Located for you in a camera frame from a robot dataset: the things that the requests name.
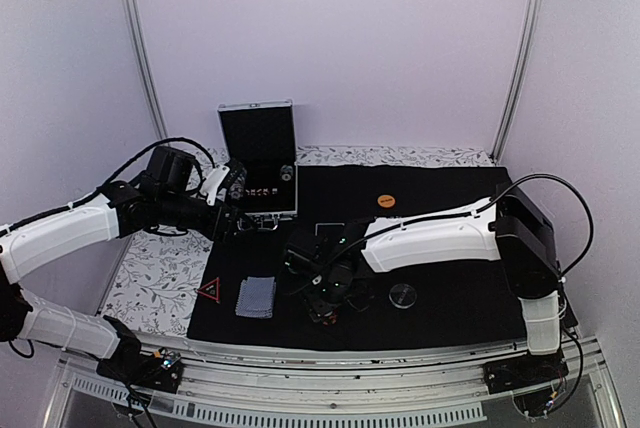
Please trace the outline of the orange black poker chips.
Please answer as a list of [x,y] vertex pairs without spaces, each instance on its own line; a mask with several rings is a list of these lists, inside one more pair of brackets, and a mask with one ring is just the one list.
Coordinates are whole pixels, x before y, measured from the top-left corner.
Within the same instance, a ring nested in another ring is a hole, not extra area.
[[322,316],[320,319],[320,322],[324,325],[324,326],[332,326],[335,325],[337,323],[338,320],[338,314],[337,313],[331,313],[328,314],[327,316]]

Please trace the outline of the blue patterned card deck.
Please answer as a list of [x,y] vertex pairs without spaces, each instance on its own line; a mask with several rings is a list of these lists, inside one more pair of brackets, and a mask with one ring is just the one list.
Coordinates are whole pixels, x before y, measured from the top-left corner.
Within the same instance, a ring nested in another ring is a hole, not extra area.
[[274,277],[248,277],[241,281],[235,314],[252,319],[270,319],[276,293]]

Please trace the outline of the long poker chip stack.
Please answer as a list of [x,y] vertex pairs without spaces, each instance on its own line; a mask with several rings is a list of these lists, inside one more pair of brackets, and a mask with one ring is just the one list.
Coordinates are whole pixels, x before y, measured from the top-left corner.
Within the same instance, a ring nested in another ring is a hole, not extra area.
[[242,199],[245,195],[245,183],[244,178],[237,178],[228,189],[228,197],[235,201]]

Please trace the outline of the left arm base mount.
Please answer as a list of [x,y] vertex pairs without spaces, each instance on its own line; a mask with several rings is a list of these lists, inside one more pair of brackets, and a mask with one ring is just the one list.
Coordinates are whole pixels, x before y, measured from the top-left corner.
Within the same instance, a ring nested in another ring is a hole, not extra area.
[[178,351],[161,347],[151,354],[141,351],[135,338],[120,341],[110,358],[98,362],[98,375],[128,386],[140,386],[175,394],[182,380],[184,365]]

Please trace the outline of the short poker chip stack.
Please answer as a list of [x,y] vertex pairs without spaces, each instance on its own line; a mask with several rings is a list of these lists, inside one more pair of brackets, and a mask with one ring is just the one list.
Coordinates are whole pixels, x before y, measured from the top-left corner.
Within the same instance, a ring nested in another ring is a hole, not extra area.
[[284,165],[280,169],[280,179],[283,182],[289,182],[293,179],[293,177],[294,177],[294,169],[291,165]]

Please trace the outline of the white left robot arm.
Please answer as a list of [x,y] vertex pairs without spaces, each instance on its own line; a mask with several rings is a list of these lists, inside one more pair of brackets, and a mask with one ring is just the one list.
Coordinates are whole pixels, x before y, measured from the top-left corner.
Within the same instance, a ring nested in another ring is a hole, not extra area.
[[148,374],[139,341],[121,322],[95,314],[108,268],[124,239],[195,232],[223,241],[251,221],[236,202],[246,169],[231,159],[203,171],[196,157],[155,146],[132,180],[114,173],[94,192],[1,229],[1,339],[40,342],[109,360],[128,382]]

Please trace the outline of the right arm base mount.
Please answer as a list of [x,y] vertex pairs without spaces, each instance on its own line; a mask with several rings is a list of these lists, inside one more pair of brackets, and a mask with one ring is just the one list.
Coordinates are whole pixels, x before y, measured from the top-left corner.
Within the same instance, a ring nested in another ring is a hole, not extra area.
[[495,360],[482,366],[483,380],[490,394],[561,381],[569,374],[564,353],[558,349],[550,355],[529,352],[512,358]]

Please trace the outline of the orange big blind button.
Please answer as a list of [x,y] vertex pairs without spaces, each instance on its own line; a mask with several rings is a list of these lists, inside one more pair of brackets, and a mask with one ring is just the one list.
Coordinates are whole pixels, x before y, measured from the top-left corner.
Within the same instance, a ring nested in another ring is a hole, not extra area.
[[381,208],[390,209],[396,205],[396,198],[391,194],[382,194],[377,198],[377,204]]

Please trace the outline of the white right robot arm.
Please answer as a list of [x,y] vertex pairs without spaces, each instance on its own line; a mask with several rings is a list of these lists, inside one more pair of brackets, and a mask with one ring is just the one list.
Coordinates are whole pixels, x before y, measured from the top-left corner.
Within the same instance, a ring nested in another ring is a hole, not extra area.
[[440,212],[376,216],[343,225],[331,239],[296,229],[284,248],[286,272],[311,317],[325,321],[353,292],[360,271],[386,274],[459,260],[498,261],[521,305],[528,354],[517,375],[537,384],[552,372],[560,348],[560,284],[551,222],[517,187]]

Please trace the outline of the clear dealer button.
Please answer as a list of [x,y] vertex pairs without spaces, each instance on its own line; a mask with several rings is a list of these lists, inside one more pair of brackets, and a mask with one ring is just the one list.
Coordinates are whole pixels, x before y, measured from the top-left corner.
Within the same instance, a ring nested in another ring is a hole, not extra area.
[[413,307],[417,297],[415,288],[406,283],[398,283],[389,290],[389,300],[397,309],[406,310]]

